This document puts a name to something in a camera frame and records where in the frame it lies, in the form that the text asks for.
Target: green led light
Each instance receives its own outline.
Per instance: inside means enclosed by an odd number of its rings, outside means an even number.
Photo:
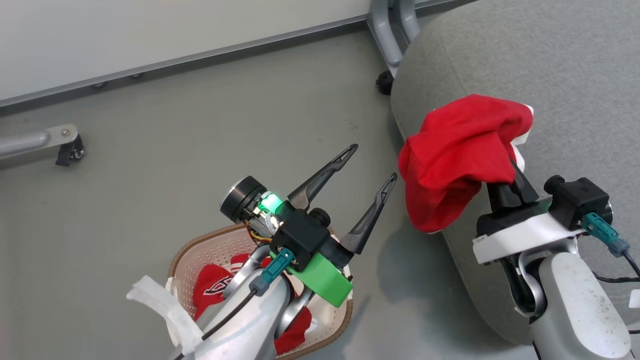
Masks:
[[[262,201],[260,201],[260,204],[258,204],[258,207],[263,210],[263,211],[269,211],[270,213],[275,213],[276,209],[282,205],[282,200],[280,200],[280,198],[274,194],[274,193],[270,193],[269,195],[267,195],[267,197],[265,197]]]

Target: gray couch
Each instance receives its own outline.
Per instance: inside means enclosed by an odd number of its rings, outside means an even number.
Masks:
[[[586,176],[611,195],[614,225],[640,259],[640,2],[637,0],[478,0],[429,23],[409,47],[392,90],[403,136],[427,112],[468,94],[531,105],[533,129],[520,150],[538,193],[547,178]],[[502,337],[530,343],[499,265],[481,266],[471,239],[486,192],[444,235],[481,316]],[[607,277],[633,276],[623,259],[584,238],[580,254]],[[631,325],[633,284],[603,284]]]

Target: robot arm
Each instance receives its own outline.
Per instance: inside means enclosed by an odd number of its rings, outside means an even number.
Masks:
[[[516,179],[489,184],[492,213],[478,219],[474,254],[479,263],[502,263],[538,357],[634,359],[623,320],[577,248],[588,214],[612,222],[609,196],[588,179],[553,177],[545,185],[553,200],[538,200],[517,168]]]
[[[210,306],[198,319],[203,341],[195,351],[182,355],[178,347],[170,359],[271,360],[276,357],[273,340],[293,323],[313,296],[340,306],[352,289],[343,273],[354,254],[361,253],[397,181],[392,174],[374,202],[353,229],[336,240],[329,230],[329,215],[311,209],[310,202],[357,150],[351,145],[306,180],[287,200],[269,192],[251,176],[238,181],[222,200],[220,210],[236,223],[271,239],[257,247],[224,291],[226,300]],[[262,260],[273,258],[267,268]],[[272,269],[281,261],[282,268]],[[283,270],[305,286],[294,297]]]

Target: perforated basket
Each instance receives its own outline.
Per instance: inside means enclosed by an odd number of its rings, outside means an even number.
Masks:
[[[178,298],[180,305],[193,317],[196,310],[192,303],[193,288],[202,268],[208,264],[216,264],[230,270],[232,256],[250,253],[254,248],[255,244],[242,225],[226,227],[195,238],[183,246],[173,259],[166,289]],[[344,272],[349,276],[348,266]],[[302,283],[295,277],[289,279],[296,293],[300,293]],[[352,294],[338,308],[318,296],[313,297],[307,307],[312,315],[312,323],[305,333],[305,342],[294,350],[279,355],[277,359],[296,359],[339,338],[351,320]],[[170,336],[174,345],[177,344],[171,333]]]

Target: teal cable connector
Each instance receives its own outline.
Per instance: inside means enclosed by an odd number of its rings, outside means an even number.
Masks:
[[[582,228],[585,229],[589,235],[602,241],[609,248],[609,252],[616,258],[621,257],[624,251],[631,248],[628,242],[620,238],[620,233],[596,213],[588,213],[584,217],[582,220]]]
[[[262,271],[261,276],[254,278],[249,284],[250,290],[255,290],[255,294],[262,296],[269,285],[280,275],[282,272],[291,265],[295,257],[291,250],[283,248],[280,253],[273,259],[269,265]]]

